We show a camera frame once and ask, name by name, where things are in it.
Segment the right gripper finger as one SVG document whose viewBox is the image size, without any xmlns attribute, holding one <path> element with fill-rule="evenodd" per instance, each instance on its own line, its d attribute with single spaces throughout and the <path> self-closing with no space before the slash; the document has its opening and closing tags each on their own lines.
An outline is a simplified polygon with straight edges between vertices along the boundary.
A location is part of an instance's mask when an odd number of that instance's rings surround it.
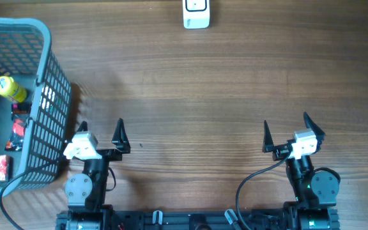
<svg viewBox="0 0 368 230">
<path fill-rule="evenodd" d="M 306 112 L 303 113 L 303 120 L 305 122 L 305 126 L 307 128 L 310 128 L 314 132 L 316 139 L 318 141 L 316 149 L 320 150 L 321 145 L 325 140 L 325 132 L 320 127 L 318 127 L 317 124 L 315 124 L 315 122 L 313 122 L 313 120 Z"/>
<path fill-rule="evenodd" d="M 267 121 L 264 121 L 263 153 L 273 152 L 274 144 Z"/>
</svg>

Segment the black hex wrench packet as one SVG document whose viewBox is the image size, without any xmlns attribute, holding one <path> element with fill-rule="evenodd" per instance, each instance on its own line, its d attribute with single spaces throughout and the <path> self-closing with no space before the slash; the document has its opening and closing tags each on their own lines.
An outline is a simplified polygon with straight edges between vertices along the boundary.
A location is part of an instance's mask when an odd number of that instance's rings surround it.
<svg viewBox="0 0 368 230">
<path fill-rule="evenodd" d="M 11 120 L 13 126 L 11 135 L 4 148 L 5 151 L 21 151 L 24 143 L 27 119 L 30 116 L 31 103 L 13 103 L 11 105 Z"/>
</svg>

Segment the yellow plastic jar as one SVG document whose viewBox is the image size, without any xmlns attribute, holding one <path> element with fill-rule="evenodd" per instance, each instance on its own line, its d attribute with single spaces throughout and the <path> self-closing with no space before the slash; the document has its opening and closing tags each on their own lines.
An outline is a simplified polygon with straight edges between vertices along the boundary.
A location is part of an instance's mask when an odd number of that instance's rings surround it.
<svg viewBox="0 0 368 230">
<path fill-rule="evenodd" d="M 27 98 L 27 91 L 12 77 L 0 76 L 0 96 L 13 103 L 22 103 Z"/>
</svg>

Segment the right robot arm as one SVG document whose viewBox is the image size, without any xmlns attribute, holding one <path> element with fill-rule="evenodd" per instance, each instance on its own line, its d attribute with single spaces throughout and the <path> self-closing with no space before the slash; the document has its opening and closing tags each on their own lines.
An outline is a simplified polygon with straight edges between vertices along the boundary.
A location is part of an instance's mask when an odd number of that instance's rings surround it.
<svg viewBox="0 0 368 230">
<path fill-rule="evenodd" d="M 286 163 L 286 175 L 295 200 L 282 208 L 252 214 L 255 229 L 324 229 L 340 228 L 334 208 L 341 177 L 327 167 L 315 168 L 311 155 L 321 149 L 325 132 L 305 112 L 306 128 L 293 133 L 284 144 L 275 145 L 267 122 L 264 122 L 263 152 L 272 153 L 274 161 Z"/>
</svg>

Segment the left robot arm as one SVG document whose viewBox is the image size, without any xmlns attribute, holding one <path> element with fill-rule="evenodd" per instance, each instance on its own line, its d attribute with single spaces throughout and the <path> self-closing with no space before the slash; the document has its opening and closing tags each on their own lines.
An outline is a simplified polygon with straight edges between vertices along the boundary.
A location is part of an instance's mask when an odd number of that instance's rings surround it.
<svg viewBox="0 0 368 230">
<path fill-rule="evenodd" d="M 71 176 L 65 184 L 68 211 L 57 215 L 56 229 L 108 230 L 124 229 L 125 225 L 114 211 L 113 205 L 105 204 L 107 178 L 114 175 L 111 162 L 121 161 L 131 147 L 123 119 L 118 119 L 113 133 L 113 148 L 98 149 L 95 135 L 83 121 L 68 141 L 64 150 L 66 159 L 76 158 L 84 163 L 81 173 Z"/>
</svg>

